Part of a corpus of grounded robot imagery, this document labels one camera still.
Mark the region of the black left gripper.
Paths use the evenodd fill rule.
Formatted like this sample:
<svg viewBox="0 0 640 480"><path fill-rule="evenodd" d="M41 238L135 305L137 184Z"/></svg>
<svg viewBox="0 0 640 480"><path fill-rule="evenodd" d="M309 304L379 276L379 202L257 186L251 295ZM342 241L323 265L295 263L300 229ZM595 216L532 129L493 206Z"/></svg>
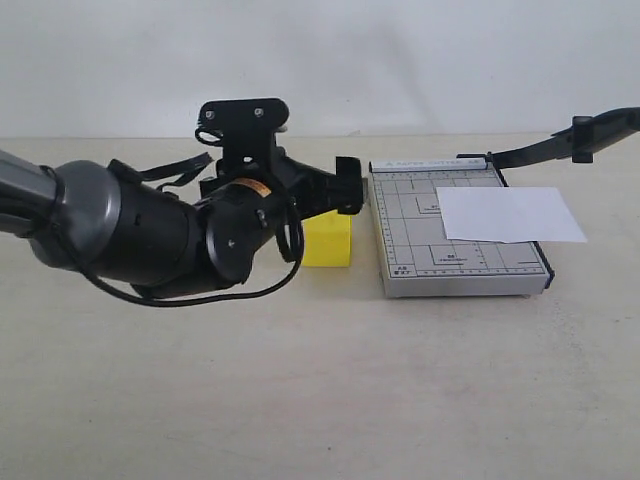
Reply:
<svg viewBox="0 0 640 480"><path fill-rule="evenodd" d="M216 176L199 182L203 197L241 179L256 180L273 189L286 191L305 220L327 212L357 215L363 207L363 177L361 161L356 157L337 156L335 172L303 164L291 158L284 149L276 149L266 162L244 161L235 166L222 158L216 162Z"/></svg>

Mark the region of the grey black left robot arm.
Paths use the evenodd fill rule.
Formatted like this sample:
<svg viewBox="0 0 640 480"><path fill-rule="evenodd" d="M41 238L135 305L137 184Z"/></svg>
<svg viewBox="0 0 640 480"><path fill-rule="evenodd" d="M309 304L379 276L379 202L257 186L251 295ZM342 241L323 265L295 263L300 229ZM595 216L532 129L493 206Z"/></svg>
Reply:
<svg viewBox="0 0 640 480"><path fill-rule="evenodd" d="M228 296L245 283L257 252L275 241L283 259L302 257L303 220L363 206L361 163L338 157L333 172L283 149L261 167L242 162L201 178L206 153L140 171L118 160L38 165L1 155L1 229L25 239L43 264L107 288L127 283L145 304ZM195 203L176 189L199 180Z"/></svg>

